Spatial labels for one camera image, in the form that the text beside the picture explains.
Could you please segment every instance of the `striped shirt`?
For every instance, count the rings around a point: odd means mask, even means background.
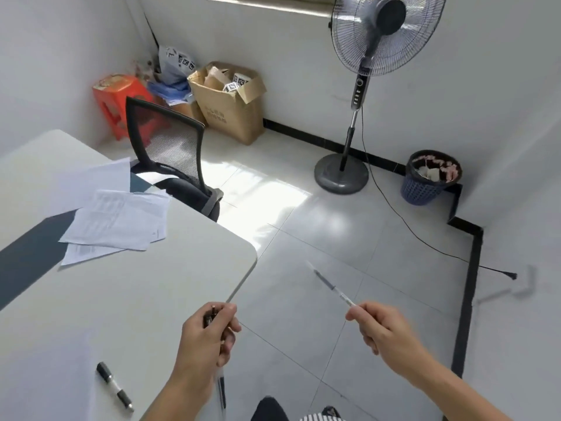
[[[321,412],[317,414],[307,415],[300,418],[300,421],[344,421],[337,417],[328,417],[327,415],[321,415]]]

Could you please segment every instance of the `stool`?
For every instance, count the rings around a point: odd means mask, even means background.
[[[128,75],[110,75],[100,80],[92,89],[95,100],[117,140],[129,136],[125,109],[127,96],[154,102],[154,97],[138,78]],[[139,125],[140,135],[147,139],[143,140],[144,146],[150,143],[148,139],[159,125],[159,120],[155,117]]]

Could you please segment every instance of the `forearm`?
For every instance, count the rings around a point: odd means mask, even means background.
[[[140,421],[194,421],[200,409],[179,386],[168,382]]]
[[[510,421],[450,369],[431,361],[415,384],[449,421]]]

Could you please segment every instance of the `blue woven trash basket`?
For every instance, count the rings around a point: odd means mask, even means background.
[[[417,173],[413,167],[413,160],[421,155],[435,155],[438,159],[451,161],[458,166],[458,177],[451,182],[433,182]],[[446,155],[437,150],[420,150],[410,156],[406,165],[405,178],[401,185],[401,196],[405,201],[413,205],[426,205],[436,198],[448,186],[457,183],[462,177],[462,169],[459,162],[450,155]]]

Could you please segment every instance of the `window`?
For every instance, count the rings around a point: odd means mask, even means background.
[[[214,0],[287,12],[330,17],[335,0]]]

